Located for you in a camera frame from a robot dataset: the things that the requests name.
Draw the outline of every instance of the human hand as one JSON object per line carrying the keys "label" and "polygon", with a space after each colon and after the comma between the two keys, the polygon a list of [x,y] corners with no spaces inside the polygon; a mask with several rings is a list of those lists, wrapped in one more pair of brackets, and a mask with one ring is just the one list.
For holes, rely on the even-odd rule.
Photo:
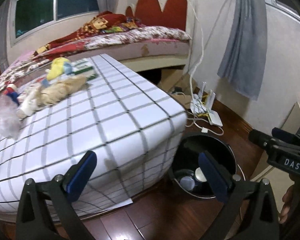
{"label": "human hand", "polygon": [[293,186],[290,186],[287,190],[287,192],[284,194],[282,201],[284,202],[284,205],[282,207],[282,211],[280,213],[280,224],[283,224],[288,219],[288,213],[291,207],[291,202],[293,198]]}

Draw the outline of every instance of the blue object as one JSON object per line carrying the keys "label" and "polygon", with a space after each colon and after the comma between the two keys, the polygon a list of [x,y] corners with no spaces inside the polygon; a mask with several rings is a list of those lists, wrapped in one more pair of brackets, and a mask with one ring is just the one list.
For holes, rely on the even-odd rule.
{"label": "blue object", "polygon": [[97,155],[93,151],[88,151],[79,163],[74,165],[75,174],[71,174],[72,178],[65,189],[68,201],[74,202],[79,199],[96,166]]}
{"label": "blue object", "polygon": [[41,80],[41,84],[42,84],[45,88],[47,88],[47,87],[50,86],[50,83],[49,83],[49,81],[48,81],[46,78]]}
{"label": "blue object", "polygon": [[17,97],[19,96],[17,92],[7,93],[7,96],[10,97],[12,101],[15,102],[18,106],[20,106],[20,103],[17,99]]}
{"label": "blue object", "polygon": [[67,75],[70,75],[72,73],[72,65],[69,62],[63,63],[63,72]]}
{"label": "blue object", "polygon": [[200,169],[216,196],[216,199],[222,203],[226,203],[228,201],[228,185],[218,172],[218,169],[205,153],[199,154],[198,162]]}

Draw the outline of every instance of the clear plastic bag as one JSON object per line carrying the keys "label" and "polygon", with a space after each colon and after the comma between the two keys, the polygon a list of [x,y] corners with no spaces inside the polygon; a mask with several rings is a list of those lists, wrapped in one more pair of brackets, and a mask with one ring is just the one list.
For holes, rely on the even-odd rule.
{"label": "clear plastic bag", "polygon": [[17,116],[18,106],[10,97],[0,98],[0,134],[4,137],[18,138],[21,122]]}

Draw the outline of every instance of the grid pattern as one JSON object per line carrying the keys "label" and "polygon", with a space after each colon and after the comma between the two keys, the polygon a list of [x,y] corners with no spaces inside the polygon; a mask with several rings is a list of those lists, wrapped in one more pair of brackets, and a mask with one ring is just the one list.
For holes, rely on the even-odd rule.
{"label": "grid pattern", "polygon": [[87,150],[98,163],[73,203],[78,216],[138,194],[170,167],[186,124],[183,107],[106,54],[89,61],[99,76],[86,90],[25,119],[17,140],[0,135],[0,213],[16,215],[28,178],[64,174]]}

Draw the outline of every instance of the mattress stain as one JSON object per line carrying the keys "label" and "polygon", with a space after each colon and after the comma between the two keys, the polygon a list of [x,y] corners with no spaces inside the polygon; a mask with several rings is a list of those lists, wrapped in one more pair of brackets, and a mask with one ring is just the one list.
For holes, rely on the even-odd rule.
{"label": "mattress stain", "polygon": [[143,46],[141,47],[141,55],[142,55],[142,57],[148,56],[149,53],[150,53],[150,52],[149,52],[149,49],[148,49],[148,45],[147,45],[147,44],[143,45]]}

